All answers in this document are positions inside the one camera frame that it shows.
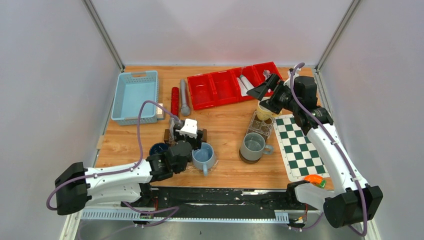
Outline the cream yellow mug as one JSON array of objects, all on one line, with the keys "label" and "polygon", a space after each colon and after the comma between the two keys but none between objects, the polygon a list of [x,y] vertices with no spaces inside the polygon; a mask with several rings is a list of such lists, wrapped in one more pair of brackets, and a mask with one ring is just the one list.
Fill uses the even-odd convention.
[{"label": "cream yellow mug", "polygon": [[256,116],[261,121],[266,121],[270,118],[279,117],[279,116],[282,115],[282,113],[283,113],[283,111],[280,111],[279,113],[274,113],[274,112],[268,110],[267,108],[261,106],[260,102],[258,102],[257,107],[256,107]]}]

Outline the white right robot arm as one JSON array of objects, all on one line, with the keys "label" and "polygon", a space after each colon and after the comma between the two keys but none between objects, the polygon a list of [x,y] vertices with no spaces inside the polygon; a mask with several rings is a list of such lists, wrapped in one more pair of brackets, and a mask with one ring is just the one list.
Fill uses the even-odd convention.
[{"label": "white right robot arm", "polygon": [[318,105],[313,77],[301,75],[282,81],[273,73],[246,93],[272,113],[283,109],[292,112],[294,122],[314,145],[332,179],[333,192],[307,180],[288,184],[285,201],[290,208],[298,209],[303,204],[314,207],[323,212],[334,228],[366,224],[374,218],[383,192],[379,186],[369,185],[350,160],[332,117]]}]

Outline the white green-cap toothpaste tube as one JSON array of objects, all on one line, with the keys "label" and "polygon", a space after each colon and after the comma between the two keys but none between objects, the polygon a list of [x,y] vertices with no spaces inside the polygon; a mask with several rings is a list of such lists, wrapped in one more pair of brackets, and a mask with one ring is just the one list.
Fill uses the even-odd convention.
[{"label": "white green-cap toothpaste tube", "polygon": [[240,75],[239,79],[241,80],[242,84],[244,85],[247,91],[252,90],[254,88],[254,85],[243,74]]}]

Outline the dark blue mug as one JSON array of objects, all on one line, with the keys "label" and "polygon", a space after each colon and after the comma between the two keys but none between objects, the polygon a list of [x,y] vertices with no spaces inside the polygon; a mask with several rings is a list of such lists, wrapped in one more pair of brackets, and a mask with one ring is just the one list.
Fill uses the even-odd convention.
[{"label": "dark blue mug", "polygon": [[165,153],[169,149],[169,145],[164,142],[155,143],[149,150],[149,156]]}]

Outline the light blue mug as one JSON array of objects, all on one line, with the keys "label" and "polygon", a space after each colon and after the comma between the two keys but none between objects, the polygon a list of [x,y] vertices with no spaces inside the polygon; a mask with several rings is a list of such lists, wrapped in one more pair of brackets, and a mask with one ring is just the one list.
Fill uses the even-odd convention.
[{"label": "light blue mug", "polygon": [[208,176],[209,170],[212,169],[216,162],[215,151],[207,142],[203,142],[199,149],[192,151],[192,163],[205,177]]}]

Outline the grey green mug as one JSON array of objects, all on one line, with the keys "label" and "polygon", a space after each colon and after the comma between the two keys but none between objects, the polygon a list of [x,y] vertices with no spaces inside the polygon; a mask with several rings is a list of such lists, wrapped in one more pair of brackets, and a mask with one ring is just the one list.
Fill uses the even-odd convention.
[{"label": "grey green mug", "polygon": [[248,164],[257,163],[263,155],[274,152],[272,145],[266,144],[265,139],[258,133],[251,132],[245,135],[239,149],[241,160]]}]

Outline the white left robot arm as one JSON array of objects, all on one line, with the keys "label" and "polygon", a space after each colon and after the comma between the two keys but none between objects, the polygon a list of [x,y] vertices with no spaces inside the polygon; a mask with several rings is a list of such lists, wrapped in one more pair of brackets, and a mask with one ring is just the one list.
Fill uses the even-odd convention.
[{"label": "white left robot arm", "polygon": [[198,130],[195,138],[176,135],[167,150],[152,154],[140,163],[113,167],[84,167],[71,164],[54,182],[59,216],[76,213],[87,206],[110,202],[137,202],[149,206],[153,201],[150,184],[173,177],[192,162],[192,151],[202,147],[205,133]]}]

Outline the clear textured plastic sheet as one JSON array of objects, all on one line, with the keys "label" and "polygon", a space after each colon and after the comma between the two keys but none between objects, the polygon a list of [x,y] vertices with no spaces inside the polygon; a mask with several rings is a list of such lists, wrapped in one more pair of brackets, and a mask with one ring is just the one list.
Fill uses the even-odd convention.
[{"label": "clear textured plastic sheet", "polygon": [[271,117],[267,120],[260,120],[257,117],[257,111],[252,114],[251,120],[246,130],[246,135],[249,133],[257,133],[261,135],[265,141],[268,140],[271,133],[274,131],[274,118]]}]

